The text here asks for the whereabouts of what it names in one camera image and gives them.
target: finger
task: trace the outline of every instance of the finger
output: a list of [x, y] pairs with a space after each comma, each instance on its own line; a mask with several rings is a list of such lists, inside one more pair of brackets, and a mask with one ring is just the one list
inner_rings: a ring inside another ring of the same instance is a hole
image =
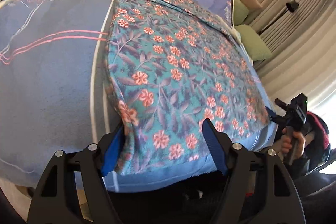
[[283, 154], [288, 154], [289, 153], [289, 149], [287, 149], [287, 148], [283, 148], [283, 149], [281, 149], [281, 151], [282, 151]]
[[292, 149], [292, 145], [290, 143], [282, 143], [282, 148]]
[[306, 138], [303, 136], [301, 132], [296, 131], [293, 132], [293, 137], [295, 137], [298, 140], [296, 158], [300, 158], [303, 155], [303, 152], [305, 151]]
[[287, 135], [283, 135], [281, 137], [281, 140], [283, 143], [291, 143], [292, 142], [292, 139], [290, 137], [288, 137]]

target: black bracket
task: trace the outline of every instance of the black bracket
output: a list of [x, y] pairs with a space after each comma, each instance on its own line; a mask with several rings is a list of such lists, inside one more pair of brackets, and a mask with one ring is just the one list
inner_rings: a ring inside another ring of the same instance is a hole
[[[270, 149], [265, 154], [249, 151], [239, 143], [232, 143], [228, 135], [218, 132], [211, 121], [206, 119], [203, 135], [209, 129], [225, 157], [223, 160], [216, 159], [219, 154], [215, 156], [211, 153], [214, 162], [225, 162], [228, 168], [226, 188], [211, 224], [305, 224], [305, 215], [294, 183], [274, 150]], [[249, 204], [254, 208], [250, 208], [252, 215], [249, 218], [241, 219], [250, 171], [257, 172], [254, 199]]]
[[98, 144], [66, 154], [57, 151], [45, 168], [31, 201], [28, 224], [92, 223], [82, 216], [75, 182], [75, 171], [82, 173], [91, 217], [96, 224], [122, 223], [108, 196], [100, 170], [104, 155], [116, 132], [106, 134]]
[[[215, 130], [209, 119], [204, 121], [203, 129], [206, 126], [212, 130], [214, 138], [217, 138], [224, 151], [222, 162], [229, 170], [228, 182], [211, 224], [305, 224], [293, 181], [277, 155], [255, 153], [240, 144], [233, 144], [226, 134]], [[104, 135], [98, 144], [91, 144], [83, 151], [66, 154], [59, 150], [53, 155], [34, 193], [28, 224], [91, 223], [82, 217], [75, 171], [82, 174], [94, 223], [122, 224], [108, 196], [100, 171], [104, 155], [115, 133]], [[248, 205], [252, 214], [242, 219], [250, 170], [257, 171], [257, 184], [254, 202]]]

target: green cushion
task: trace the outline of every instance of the green cushion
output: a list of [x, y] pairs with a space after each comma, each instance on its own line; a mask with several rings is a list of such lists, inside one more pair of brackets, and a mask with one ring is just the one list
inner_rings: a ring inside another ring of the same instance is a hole
[[272, 56], [271, 51], [260, 36], [248, 25], [235, 26], [240, 32], [241, 42], [253, 61], [264, 60]]
[[247, 15], [249, 9], [240, 0], [233, 0], [233, 26], [242, 24]]

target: metal screw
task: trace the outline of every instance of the metal screw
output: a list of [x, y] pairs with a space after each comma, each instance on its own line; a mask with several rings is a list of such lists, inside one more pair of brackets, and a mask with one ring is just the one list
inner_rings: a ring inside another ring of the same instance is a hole
[[88, 148], [89, 148], [90, 151], [94, 151], [98, 148], [98, 145], [96, 145], [95, 143], [92, 143], [92, 144], [89, 145]]
[[232, 145], [232, 147], [233, 147], [233, 149], [235, 149], [235, 150], [241, 150], [242, 145], [241, 145], [240, 143], [234, 143], [234, 144]]
[[57, 150], [56, 153], [55, 153], [56, 157], [60, 157], [62, 155], [63, 155], [63, 151], [62, 150]]
[[267, 153], [270, 155], [270, 156], [275, 156], [277, 153], [275, 152], [274, 149], [269, 149], [267, 150]]

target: teal floral fabric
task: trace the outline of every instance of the teal floral fabric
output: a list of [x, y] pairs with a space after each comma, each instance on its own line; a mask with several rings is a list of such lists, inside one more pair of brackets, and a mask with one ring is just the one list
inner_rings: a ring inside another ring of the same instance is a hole
[[193, 0], [117, 0], [107, 94], [125, 126], [117, 171], [134, 174], [209, 154], [202, 122], [235, 141], [268, 124], [236, 43]]

